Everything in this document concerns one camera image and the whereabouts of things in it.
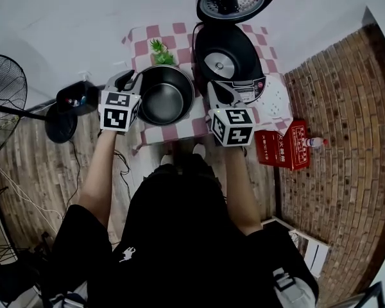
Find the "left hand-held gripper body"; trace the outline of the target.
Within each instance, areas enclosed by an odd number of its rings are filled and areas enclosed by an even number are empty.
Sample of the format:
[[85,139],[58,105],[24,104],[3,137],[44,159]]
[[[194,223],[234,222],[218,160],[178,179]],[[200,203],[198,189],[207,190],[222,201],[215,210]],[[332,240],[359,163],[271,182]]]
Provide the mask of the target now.
[[140,95],[118,92],[113,85],[106,85],[99,100],[100,128],[128,131],[138,117],[140,106]]

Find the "person's right forearm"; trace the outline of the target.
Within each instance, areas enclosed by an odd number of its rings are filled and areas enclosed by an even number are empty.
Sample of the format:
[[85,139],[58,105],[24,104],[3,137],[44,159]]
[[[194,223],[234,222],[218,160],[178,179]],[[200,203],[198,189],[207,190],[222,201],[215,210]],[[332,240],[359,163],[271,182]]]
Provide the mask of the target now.
[[234,225],[244,234],[261,230],[259,205],[251,185],[244,151],[241,147],[225,148],[227,210]]

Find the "black waste bin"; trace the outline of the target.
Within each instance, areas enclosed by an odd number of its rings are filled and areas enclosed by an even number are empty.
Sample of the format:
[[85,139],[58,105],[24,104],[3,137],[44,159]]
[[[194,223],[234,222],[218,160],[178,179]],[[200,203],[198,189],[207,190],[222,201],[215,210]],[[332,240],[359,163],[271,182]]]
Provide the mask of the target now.
[[83,116],[95,111],[99,88],[89,81],[76,82],[58,92],[56,106],[60,114]]

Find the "white perforated steamer tray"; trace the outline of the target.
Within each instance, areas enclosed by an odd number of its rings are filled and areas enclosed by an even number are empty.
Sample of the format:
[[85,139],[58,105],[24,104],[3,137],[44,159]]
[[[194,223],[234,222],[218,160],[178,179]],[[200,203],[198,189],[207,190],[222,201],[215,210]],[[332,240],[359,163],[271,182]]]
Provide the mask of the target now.
[[293,117],[289,94],[280,79],[266,75],[262,94],[254,102],[260,120],[290,119]]

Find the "pink checkered tablecloth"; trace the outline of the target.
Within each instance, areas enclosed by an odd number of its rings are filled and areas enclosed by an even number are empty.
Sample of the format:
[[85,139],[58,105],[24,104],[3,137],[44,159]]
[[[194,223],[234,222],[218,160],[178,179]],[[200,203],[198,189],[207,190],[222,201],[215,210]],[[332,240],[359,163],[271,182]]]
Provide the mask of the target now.
[[[238,27],[243,30],[244,34],[254,45],[263,73],[280,79],[284,85],[283,76],[277,67],[277,55],[273,46],[268,42],[269,31],[267,28],[256,24],[240,24]],[[194,64],[191,56],[191,40],[197,32],[198,29],[195,28],[192,22],[141,26],[131,29],[122,43],[130,49],[132,61],[130,67],[137,73],[154,64],[150,41],[156,38],[174,55],[176,66],[183,70],[190,78],[193,78]],[[255,129],[276,131],[284,135],[293,122],[293,117],[290,119],[260,120],[254,102],[248,103],[248,106],[253,109],[256,122]],[[209,120],[208,110],[208,103],[197,92],[191,111],[180,122],[170,126],[153,126],[144,121],[139,121],[141,143],[143,145],[150,145],[207,135],[209,134],[207,125]]]

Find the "clear bottle with red cap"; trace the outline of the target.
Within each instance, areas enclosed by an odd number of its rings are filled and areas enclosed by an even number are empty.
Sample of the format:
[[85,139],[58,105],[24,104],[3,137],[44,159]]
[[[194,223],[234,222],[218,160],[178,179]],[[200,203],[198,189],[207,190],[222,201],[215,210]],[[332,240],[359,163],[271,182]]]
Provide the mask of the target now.
[[319,148],[328,144],[328,140],[321,137],[307,138],[303,141],[304,147]]

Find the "person's left forearm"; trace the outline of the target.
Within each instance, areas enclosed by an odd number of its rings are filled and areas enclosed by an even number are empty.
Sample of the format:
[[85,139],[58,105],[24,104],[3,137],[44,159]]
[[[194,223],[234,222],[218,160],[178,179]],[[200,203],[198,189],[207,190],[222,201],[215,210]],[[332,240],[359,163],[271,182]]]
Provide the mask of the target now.
[[78,205],[108,227],[112,201],[112,170],[117,132],[103,130],[98,137]]

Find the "black standing fan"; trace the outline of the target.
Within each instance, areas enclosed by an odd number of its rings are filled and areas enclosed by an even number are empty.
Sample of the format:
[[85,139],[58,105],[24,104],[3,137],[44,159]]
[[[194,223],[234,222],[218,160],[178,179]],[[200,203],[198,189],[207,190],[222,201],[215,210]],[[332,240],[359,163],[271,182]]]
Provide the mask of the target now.
[[73,136],[78,118],[58,113],[55,104],[45,115],[38,115],[24,109],[28,93],[26,75],[13,59],[0,55],[0,149],[14,133],[21,118],[44,122],[47,137],[55,143],[65,143]]

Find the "red box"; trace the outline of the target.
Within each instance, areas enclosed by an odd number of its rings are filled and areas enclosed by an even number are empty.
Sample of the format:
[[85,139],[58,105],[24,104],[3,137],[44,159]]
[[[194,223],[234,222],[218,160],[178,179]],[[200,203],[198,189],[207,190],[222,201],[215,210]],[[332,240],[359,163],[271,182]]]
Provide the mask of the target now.
[[306,135],[306,122],[301,119],[293,121],[285,135],[267,130],[255,132],[259,163],[291,171],[309,167],[309,148],[304,146]]

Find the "person's black clothing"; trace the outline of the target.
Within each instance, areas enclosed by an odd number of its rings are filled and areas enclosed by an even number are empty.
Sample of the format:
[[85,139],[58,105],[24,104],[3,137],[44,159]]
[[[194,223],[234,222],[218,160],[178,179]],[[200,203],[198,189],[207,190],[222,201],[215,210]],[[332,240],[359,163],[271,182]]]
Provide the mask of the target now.
[[279,295],[319,287],[287,231],[244,235],[209,176],[172,169],[134,194],[120,243],[85,207],[69,207],[42,294],[49,304],[87,287],[88,308],[282,308]]

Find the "purple rice cooker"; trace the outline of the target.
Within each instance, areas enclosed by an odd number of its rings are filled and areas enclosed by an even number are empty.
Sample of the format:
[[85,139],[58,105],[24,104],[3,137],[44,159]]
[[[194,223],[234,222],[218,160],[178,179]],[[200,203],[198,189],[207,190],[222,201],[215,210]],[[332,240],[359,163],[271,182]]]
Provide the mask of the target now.
[[251,40],[239,24],[261,13],[272,0],[196,0],[200,29],[193,31],[193,74],[202,95],[210,81],[236,90],[244,103],[262,94],[265,75]]

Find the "black pot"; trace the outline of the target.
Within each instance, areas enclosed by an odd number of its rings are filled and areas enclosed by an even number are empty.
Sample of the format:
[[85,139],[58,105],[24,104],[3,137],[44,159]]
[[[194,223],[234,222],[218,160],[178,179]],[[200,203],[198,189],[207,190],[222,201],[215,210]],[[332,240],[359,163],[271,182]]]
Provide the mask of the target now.
[[187,116],[194,105],[195,88],[181,69],[154,65],[141,72],[142,87],[138,117],[153,126],[169,126]]

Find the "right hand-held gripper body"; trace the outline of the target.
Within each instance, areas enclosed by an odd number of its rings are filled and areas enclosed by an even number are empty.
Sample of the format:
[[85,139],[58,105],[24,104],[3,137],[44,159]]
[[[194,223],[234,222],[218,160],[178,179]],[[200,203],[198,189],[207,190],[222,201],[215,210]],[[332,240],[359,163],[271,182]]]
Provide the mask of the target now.
[[214,105],[209,110],[209,131],[222,146],[249,146],[255,132],[253,110]]

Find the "small green potted plant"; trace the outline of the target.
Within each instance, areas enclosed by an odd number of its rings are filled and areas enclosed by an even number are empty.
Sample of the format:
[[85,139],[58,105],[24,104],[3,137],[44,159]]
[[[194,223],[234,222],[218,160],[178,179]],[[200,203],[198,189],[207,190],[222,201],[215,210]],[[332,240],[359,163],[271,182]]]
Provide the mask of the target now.
[[174,55],[159,39],[151,40],[150,48],[155,65],[176,65]]

